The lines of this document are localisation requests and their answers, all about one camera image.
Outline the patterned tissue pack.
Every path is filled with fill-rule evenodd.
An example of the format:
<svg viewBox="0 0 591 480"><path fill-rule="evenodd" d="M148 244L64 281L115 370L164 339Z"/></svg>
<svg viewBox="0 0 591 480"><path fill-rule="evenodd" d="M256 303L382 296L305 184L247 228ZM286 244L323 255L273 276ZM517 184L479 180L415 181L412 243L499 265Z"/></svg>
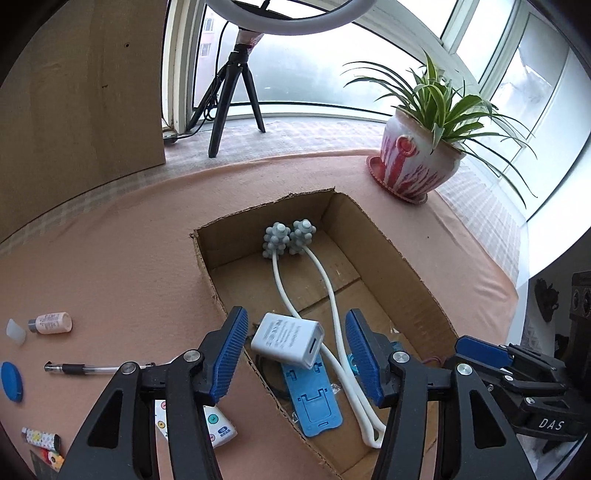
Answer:
<svg viewBox="0 0 591 480"><path fill-rule="evenodd" d="M155 400L154 409L155 425L164 439L167 440L166 402L164 400ZM235 425L217 407L204 406L204 416L213 448L221 447L238 436Z"/></svg>

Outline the white massager with grey balls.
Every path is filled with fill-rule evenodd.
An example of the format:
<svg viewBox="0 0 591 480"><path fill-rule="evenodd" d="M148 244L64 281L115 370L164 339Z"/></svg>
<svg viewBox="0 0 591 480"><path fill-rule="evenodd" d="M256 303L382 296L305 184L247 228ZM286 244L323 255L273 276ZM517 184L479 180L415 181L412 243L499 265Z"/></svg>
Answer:
<svg viewBox="0 0 591 480"><path fill-rule="evenodd" d="M263 257L270 260L276 289L279 291L280 299L287 308L287 312L295 318L303 318L305 314L311 315L311 318L318 319L322 327L325 327L328 338L322 342L320 350L322 360L328 363L329 370L332 371L346 395L349 408L351 408L359 426L363 443L369 448L377 449L382 446L386 425L374 408L370 406L368 397L363 393L360 383L349 368L346 358L348 352L346 352L344 328L341 315L339 315L335 288L332 286L332 281L322 262L311 251L311 241L315 234L317 234L317 227L308 219L296 220L290 226L274 222L264 230ZM293 257L300 256L314 264L320 276L317 284L322 285L325 290L324 298L316 299L304 310L298 310L294 306L280 276L280 258L283 254Z"/></svg>

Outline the black gel pen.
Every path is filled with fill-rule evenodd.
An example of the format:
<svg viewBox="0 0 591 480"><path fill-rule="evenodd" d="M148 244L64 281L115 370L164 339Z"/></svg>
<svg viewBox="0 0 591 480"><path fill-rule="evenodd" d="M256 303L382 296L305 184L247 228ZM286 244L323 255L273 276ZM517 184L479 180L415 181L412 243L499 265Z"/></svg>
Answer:
<svg viewBox="0 0 591 480"><path fill-rule="evenodd" d="M88 375L112 375L119 367L118 366L92 366L87 364L73 364L63 363L56 364L47 362L43 369L47 373L63 374L70 376L88 376Z"/></svg>

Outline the cartoon doll keychain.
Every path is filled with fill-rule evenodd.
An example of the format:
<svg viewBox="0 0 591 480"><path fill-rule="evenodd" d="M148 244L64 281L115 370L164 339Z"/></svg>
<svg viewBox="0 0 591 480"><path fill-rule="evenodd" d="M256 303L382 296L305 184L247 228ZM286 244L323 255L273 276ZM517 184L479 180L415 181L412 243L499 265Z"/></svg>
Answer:
<svg viewBox="0 0 591 480"><path fill-rule="evenodd" d="M54 471L59 472L64 463L64 458L57 452L47 449L41 450L41 457Z"/></svg>

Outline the white usb charger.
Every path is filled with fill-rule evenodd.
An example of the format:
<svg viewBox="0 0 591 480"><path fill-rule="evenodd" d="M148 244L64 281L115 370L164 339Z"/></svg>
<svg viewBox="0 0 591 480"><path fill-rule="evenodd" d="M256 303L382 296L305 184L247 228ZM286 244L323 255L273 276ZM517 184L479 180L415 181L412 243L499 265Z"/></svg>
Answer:
<svg viewBox="0 0 591 480"><path fill-rule="evenodd" d="M317 321L266 313L250 349L271 360L311 370L324 338L324 328Z"/></svg>

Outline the brown cardboard box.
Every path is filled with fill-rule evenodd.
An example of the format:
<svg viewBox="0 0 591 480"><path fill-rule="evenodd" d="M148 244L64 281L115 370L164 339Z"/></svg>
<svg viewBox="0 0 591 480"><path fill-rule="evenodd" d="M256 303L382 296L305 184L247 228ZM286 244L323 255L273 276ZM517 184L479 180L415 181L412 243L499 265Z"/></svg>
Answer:
<svg viewBox="0 0 591 480"><path fill-rule="evenodd" d="M291 226L308 219L318 228L311 250L327 271L339 317L362 311L370 328L399 341L418 360L451 355L457 334L419 275L391 241L348 195L334 189L290 194L219 218L194 231L199 267L209 277L224 311L245 307L249 322L267 312L288 314L263 259L263 235L274 222ZM329 294L308 255L281 255L281 282L297 312L325 329L325 345L335 347ZM304 440L342 479L370 479L378 452L367 447L341 391L335 394L342 425Z"/></svg>

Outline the black tripod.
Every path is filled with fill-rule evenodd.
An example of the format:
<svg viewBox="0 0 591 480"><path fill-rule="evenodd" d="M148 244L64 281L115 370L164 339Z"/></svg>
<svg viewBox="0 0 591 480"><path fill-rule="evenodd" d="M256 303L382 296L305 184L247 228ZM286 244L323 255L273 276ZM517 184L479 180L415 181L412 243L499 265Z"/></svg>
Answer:
<svg viewBox="0 0 591 480"><path fill-rule="evenodd" d="M263 33L238 29L235 46L230 51L228 60L221 66L208 88L205 90L197 107L189 116L187 129L190 133L195 131L199 119L205 122L211 121L211 138L208 145L208 157L215 158L221 145L221 138L233 96L235 96L238 80L242 79L245 91L252 107L254 120L260 133L266 131L263 123L263 114L259 107L259 97L256 94L256 85L249 68L249 56L254 47L263 38Z"/></svg>

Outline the blue phone stand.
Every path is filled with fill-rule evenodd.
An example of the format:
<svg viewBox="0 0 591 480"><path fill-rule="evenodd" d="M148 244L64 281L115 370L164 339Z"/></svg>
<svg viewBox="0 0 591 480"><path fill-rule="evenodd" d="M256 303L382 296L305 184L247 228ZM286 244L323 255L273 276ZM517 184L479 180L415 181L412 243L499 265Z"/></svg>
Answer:
<svg viewBox="0 0 591 480"><path fill-rule="evenodd" d="M283 364L281 370L305 437L315 437L342 426L342 413L321 356L315 359L310 370L287 364Z"/></svg>

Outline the dark grey card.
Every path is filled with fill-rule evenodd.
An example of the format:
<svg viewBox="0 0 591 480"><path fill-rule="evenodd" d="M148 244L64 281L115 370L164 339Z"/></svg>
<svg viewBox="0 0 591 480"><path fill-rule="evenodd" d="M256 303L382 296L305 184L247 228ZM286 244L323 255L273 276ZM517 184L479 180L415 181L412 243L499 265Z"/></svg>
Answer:
<svg viewBox="0 0 591 480"><path fill-rule="evenodd" d="M35 476L38 480L56 480L58 472L50 464L48 451L39 449L30 451Z"/></svg>

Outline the red white ceramic pot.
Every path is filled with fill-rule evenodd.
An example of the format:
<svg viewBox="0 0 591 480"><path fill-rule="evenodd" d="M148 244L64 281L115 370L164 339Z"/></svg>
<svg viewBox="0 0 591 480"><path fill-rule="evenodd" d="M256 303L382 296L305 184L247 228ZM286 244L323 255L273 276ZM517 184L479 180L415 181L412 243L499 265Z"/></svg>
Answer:
<svg viewBox="0 0 591 480"><path fill-rule="evenodd" d="M380 153L367 158L370 176L384 190L413 205L424 204L428 194L447 182L466 156L441 141L408 114L397 109L388 120Z"/></svg>

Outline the small pink bottle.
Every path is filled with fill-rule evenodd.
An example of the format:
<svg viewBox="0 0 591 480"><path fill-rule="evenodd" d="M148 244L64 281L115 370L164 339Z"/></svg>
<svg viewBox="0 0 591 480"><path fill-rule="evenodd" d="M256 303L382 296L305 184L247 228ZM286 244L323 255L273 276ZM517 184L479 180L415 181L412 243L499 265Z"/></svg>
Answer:
<svg viewBox="0 0 591 480"><path fill-rule="evenodd" d="M28 321L28 329L38 334L69 333L73 328L73 321L67 312L43 314Z"/></svg>

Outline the translucent white cap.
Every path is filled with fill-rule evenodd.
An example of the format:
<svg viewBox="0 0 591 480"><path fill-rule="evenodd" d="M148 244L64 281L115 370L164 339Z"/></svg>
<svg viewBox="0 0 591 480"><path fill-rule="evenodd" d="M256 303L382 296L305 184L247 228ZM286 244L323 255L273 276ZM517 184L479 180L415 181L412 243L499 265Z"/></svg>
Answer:
<svg viewBox="0 0 591 480"><path fill-rule="evenodd" d="M26 331L20 327L13 319L9 319L6 325L6 335L18 346L22 346L26 341Z"/></svg>

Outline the light wooden board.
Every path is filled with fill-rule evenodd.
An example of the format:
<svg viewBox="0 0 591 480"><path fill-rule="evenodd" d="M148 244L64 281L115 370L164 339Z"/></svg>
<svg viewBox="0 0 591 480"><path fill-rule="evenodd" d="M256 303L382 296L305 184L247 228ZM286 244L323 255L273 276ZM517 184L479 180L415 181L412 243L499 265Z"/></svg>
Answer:
<svg viewBox="0 0 591 480"><path fill-rule="evenodd" d="M163 1L68 1L1 86L1 236L163 164Z"/></svg>

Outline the blue round cap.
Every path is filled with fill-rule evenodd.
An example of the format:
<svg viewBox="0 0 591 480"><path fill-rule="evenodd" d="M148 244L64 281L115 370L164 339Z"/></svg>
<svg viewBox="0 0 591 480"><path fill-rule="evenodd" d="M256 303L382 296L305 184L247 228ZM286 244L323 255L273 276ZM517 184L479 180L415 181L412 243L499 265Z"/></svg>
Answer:
<svg viewBox="0 0 591 480"><path fill-rule="evenodd" d="M6 397L15 403L23 400L23 382L18 368L11 362L1 365L1 383Z"/></svg>

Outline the spider plant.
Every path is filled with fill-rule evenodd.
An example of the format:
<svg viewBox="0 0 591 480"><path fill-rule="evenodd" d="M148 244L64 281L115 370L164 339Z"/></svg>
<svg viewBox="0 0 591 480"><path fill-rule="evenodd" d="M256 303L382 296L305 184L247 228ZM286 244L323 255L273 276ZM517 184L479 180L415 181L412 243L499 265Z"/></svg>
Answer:
<svg viewBox="0 0 591 480"><path fill-rule="evenodd" d="M506 156L486 145L484 141L489 138L497 139L530 149L527 138L531 135L531 130L521 121L500 113L491 101L470 93L465 84L455 87L445 71L436 66L430 56L425 57L420 71L409 71L412 76L410 80L394 69L373 61L352 61L346 63L345 67L346 72L361 72L349 80L351 85L374 84L384 89L384 99L397 100L394 112L400 109L430 131L433 135L433 149L441 141L455 146L466 154L465 157L481 162L500 176L519 199L523 198L514 182L479 153L484 150L511 170L515 170L516 167Z"/></svg>

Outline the patterned lighter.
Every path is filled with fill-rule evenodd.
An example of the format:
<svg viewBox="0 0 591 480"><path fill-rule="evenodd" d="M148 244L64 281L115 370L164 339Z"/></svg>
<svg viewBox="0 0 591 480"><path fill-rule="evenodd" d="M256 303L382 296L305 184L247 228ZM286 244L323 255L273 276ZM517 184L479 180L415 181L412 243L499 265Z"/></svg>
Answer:
<svg viewBox="0 0 591 480"><path fill-rule="evenodd" d="M23 427L21 435L29 445L57 453L61 450L61 438L58 434Z"/></svg>

